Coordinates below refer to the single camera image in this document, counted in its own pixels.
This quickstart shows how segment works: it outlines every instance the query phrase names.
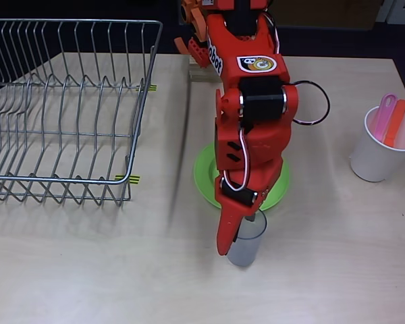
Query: green plate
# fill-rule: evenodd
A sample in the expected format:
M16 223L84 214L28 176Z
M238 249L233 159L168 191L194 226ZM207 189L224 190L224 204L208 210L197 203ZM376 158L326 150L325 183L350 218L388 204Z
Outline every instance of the green plate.
M221 205L215 199L215 179L219 175L216 168L215 145L207 145L198 155L194 164L194 180L199 192L209 203L217 208ZM283 160L281 175L270 190L261 210L265 211L276 205L284 197L290 185L290 169Z

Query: cable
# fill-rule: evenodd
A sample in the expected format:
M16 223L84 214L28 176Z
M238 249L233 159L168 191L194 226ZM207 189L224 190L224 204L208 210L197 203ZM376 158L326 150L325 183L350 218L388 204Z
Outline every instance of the cable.
M317 125L317 124L321 123L324 119L326 119L327 116L330 113L330 109L331 109L330 98L327 95L327 93L325 92L325 90L323 89L323 87L320 86L319 84L315 83L315 82L312 82L312 81L309 81L309 80L300 80L300 81L296 81L296 82L293 82L293 83L287 83L287 85L289 85L289 86L300 86L301 84L310 84L312 86L316 86L324 94L325 100L327 100L327 110L325 112L325 115L322 118L314 120L314 121L302 121L302 120L299 120L299 119L293 119L293 121L296 124L304 125L304 126Z
M272 38L274 38L275 41L275 53L279 54L280 53L280 48L281 48L281 43L279 42L279 36L277 35L277 28L276 28L276 23L275 23L275 18L273 18L273 16L267 12L264 11L263 12L264 16L266 17L267 21L270 23L271 27L272 27Z
M243 155L244 155L244 175L243 175L243 182L242 185L239 188L235 188L230 180L228 179L228 172L226 170L223 170L223 178L225 179L226 184L231 188L231 190L237 192L245 189L247 187L248 182L249 182L249 152L248 152L248 147L246 145L246 139L244 137L244 130L243 128L240 128L239 131L239 137L240 137L240 143L242 144L242 149L243 149Z

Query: clear plastic cup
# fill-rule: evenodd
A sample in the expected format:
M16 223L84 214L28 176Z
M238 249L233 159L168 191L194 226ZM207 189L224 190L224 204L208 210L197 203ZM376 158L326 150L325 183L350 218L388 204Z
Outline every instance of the clear plastic cup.
M239 267L247 267L255 261L258 248L267 229L267 218L262 211L254 217L243 218L238 230L237 240L231 245L228 260Z

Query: cup rim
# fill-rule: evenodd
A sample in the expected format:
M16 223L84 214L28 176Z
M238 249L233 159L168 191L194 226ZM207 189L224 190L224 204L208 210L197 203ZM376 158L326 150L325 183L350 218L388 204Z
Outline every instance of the cup rim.
M265 224L264 224L264 228L263 228L263 230L261 231L261 233L258 234L258 235L256 235L256 236L254 236L254 237L252 237L252 238L241 238L241 237L239 237L239 235L237 235L237 238L239 238L239 239L241 239L241 240L254 240L254 239L256 239L256 238L259 238L261 235L263 235L263 234L265 233L265 230L267 229L267 217L265 216L265 213L264 213L262 210L260 210L260 209L257 211L257 213L263 214L263 217L264 217L264 222L265 222Z
M376 110L376 109L378 109L378 108L379 108L379 106L373 107L371 110L369 110L369 111L367 112L366 117L364 117L364 128L365 128L367 134L373 139L374 142L376 142L377 144L381 145L382 147L384 147L384 148L386 148L386 149L389 149L389 150L395 151L395 152L405 152L405 149L390 147L390 146L385 145L384 143L379 142L379 141L372 135L371 131L370 131L369 128L367 127L367 119L368 119L369 114L370 114L372 111L374 111L374 110Z

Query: orange plastic utensil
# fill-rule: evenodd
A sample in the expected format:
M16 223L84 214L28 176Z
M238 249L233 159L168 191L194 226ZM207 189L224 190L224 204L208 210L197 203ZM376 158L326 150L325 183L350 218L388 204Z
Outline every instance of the orange plastic utensil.
M405 100L400 99L396 103L396 107L394 108L393 115L391 115L389 128L387 134L385 135L384 144L390 147L394 147L394 140L398 135L400 124L404 119L405 115Z

